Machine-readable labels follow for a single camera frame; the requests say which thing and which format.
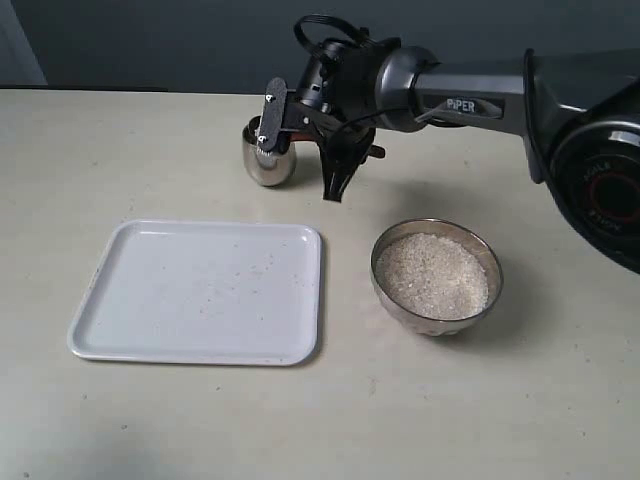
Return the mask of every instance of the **red ring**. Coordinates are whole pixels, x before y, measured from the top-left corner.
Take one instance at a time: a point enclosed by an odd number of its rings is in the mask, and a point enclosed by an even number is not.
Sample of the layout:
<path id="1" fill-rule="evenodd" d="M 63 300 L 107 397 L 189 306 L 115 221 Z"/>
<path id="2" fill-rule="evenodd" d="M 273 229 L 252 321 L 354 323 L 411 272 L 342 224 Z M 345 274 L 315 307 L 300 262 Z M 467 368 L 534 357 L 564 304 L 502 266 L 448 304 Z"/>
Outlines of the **red ring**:
<path id="1" fill-rule="evenodd" d="M 612 172 L 603 173 L 598 175 L 596 178 L 594 178 L 591 181 L 591 184 L 589 185 L 589 199 L 591 200 L 591 204 L 593 205 L 593 207 L 598 211 L 600 215 L 604 215 L 605 217 L 608 217 L 612 220 L 616 220 L 618 222 L 631 223 L 638 220 L 640 218 L 640 207 L 636 208 L 636 210 L 631 215 L 620 217 L 618 215 L 614 215 L 613 213 L 605 210 L 600 206 L 600 203 L 596 201 L 595 199 L 596 186 L 598 185 L 598 183 L 600 183 L 602 179 L 605 179 L 605 178 L 617 178 L 618 180 L 622 180 L 627 184 L 631 184 L 631 187 L 635 189 L 636 194 L 640 195 L 640 185 L 633 178 L 629 178 L 626 175 L 622 175 L 620 173 L 612 173 Z"/>

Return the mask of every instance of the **metal cup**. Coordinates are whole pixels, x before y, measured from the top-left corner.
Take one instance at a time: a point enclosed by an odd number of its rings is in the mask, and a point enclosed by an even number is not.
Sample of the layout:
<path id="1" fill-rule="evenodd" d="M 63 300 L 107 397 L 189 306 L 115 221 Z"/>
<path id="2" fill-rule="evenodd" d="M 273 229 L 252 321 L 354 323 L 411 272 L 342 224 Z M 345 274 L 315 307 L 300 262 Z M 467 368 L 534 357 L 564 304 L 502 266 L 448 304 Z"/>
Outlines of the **metal cup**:
<path id="1" fill-rule="evenodd" d="M 256 130 L 260 117 L 254 117 L 242 130 L 242 158 L 244 167 L 256 183 L 264 187 L 281 185 L 296 169 L 296 149 L 291 143 L 284 153 L 265 153 L 258 148 Z"/>
<path id="2" fill-rule="evenodd" d="M 382 252 L 392 243 L 401 238 L 416 233 L 427 233 L 437 237 L 446 237 L 462 245 L 469 253 L 471 253 L 487 276 L 487 284 L 489 288 L 489 297 L 484 309 L 468 318 L 457 320 L 438 320 L 434 318 L 423 317 L 417 313 L 411 312 L 399 304 L 397 304 L 380 286 L 380 282 L 376 276 L 376 266 Z M 478 320 L 485 317 L 493 308 L 496 300 L 502 291 L 502 268 L 498 262 L 498 258 L 491 250 L 487 243 L 478 237 L 475 233 L 467 230 L 460 225 L 437 220 L 434 218 L 424 218 L 417 220 L 407 220 L 398 223 L 387 229 L 377 240 L 371 252 L 371 282 L 373 288 L 380 298 L 382 306 L 389 314 L 400 321 L 405 327 L 416 333 L 440 336 L 453 335 L 460 330 L 474 325 Z"/>

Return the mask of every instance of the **robotic arm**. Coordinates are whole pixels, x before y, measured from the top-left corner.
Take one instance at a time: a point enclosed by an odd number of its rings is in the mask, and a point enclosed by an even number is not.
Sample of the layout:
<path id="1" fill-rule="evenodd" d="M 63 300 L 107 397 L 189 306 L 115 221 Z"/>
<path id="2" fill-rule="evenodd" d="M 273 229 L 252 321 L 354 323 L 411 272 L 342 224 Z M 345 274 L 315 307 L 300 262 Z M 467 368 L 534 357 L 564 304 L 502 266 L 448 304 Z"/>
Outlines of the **robotic arm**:
<path id="1" fill-rule="evenodd" d="M 306 23 L 347 40 L 311 42 Z M 294 33 L 311 58 L 297 89 L 274 78 L 261 117 L 243 132 L 245 165 L 263 185 L 285 181 L 292 143 L 318 145 L 324 198 L 340 201 L 377 128 L 473 126 L 519 135 L 531 178 L 546 183 L 567 221 L 595 248 L 640 273 L 640 50 L 518 61 L 441 64 L 397 38 L 324 15 Z"/>

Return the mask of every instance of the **table surface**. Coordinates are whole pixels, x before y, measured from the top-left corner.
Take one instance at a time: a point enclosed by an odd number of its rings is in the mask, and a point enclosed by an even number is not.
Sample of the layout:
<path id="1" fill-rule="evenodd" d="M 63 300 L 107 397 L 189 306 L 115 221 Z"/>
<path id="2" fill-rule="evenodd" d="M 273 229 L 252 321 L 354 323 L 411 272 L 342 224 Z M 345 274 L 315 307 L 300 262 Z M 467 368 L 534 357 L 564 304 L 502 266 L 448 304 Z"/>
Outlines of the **table surface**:
<path id="1" fill-rule="evenodd" d="M 521 140 L 379 132 L 342 204 L 299 150 L 245 173 L 261 98 L 0 91 L 0 478 L 540 480 L 640 477 L 639 278 L 564 222 Z M 369 254 L 437 217 L 495 249 L 494 312 L 422 338 L 381 308 Z M 321 349 L 294 368 L 87 362 L 67 328 L 134 218 L 309 224 L 325 241 Z"/>

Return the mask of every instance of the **white tray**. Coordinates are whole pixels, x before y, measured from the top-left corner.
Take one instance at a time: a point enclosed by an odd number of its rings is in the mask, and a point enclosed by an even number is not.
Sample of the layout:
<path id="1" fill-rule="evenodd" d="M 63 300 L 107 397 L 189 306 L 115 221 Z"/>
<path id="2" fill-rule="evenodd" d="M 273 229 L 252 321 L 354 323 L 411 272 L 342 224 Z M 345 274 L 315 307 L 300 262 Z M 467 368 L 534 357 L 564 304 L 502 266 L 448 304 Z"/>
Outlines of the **white tray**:
<path id="1" fill-rule="evenodd" d="M 118 228 L 68 334 L 82 358 L 292 365 L 314 350 L 321 240 L 302 225 Z"/>

